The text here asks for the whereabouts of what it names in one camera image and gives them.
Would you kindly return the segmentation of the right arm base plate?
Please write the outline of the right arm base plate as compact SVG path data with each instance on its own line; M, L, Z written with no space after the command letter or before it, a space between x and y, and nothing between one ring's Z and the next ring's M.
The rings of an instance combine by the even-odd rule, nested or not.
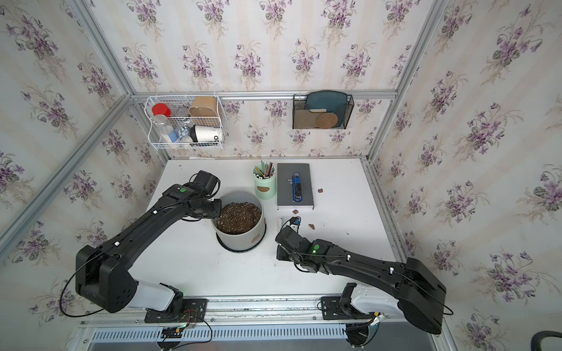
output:
M320 299L320 311L323 320L350 320L350 298L343 296L323 296Z

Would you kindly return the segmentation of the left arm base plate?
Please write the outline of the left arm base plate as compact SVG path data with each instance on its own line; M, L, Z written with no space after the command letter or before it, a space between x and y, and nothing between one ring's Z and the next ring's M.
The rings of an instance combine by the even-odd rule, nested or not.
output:
M194 323L203 319L209 300L206 298L176 299L164 311L148 309L144 322L155 323Z

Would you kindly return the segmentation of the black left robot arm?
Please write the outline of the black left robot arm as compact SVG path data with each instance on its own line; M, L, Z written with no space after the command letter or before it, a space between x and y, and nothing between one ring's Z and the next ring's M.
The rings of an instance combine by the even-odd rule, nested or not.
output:
M76 292L109 313L142 308L176 319L183 293L163 283L134 279L129 270L140 255L180 220L216 219L222 203L215 199L221 181L199 171L186 184L174 184L133 224L102 244L85 246L76 255Z

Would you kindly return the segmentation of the grey ceramic pot with soil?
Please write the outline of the grey ceramic pot with soil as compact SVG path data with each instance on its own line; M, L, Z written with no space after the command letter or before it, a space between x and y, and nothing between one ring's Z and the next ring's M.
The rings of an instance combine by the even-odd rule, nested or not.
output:
M220 217L212 220L215 235L217 233L266 235L263 205L253 193L237 190L224 194L220 199L222 200Z

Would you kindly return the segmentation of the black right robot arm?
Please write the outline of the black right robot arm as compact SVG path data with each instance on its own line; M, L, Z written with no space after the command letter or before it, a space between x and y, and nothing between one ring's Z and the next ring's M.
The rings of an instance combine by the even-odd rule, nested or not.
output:
M303 267L307 273L344 276L377 288L397 299L397 307L413 326L441 334L446 288L420 260L377 260L329 241L310 242L289 226L280 230L275 241L278 260Z

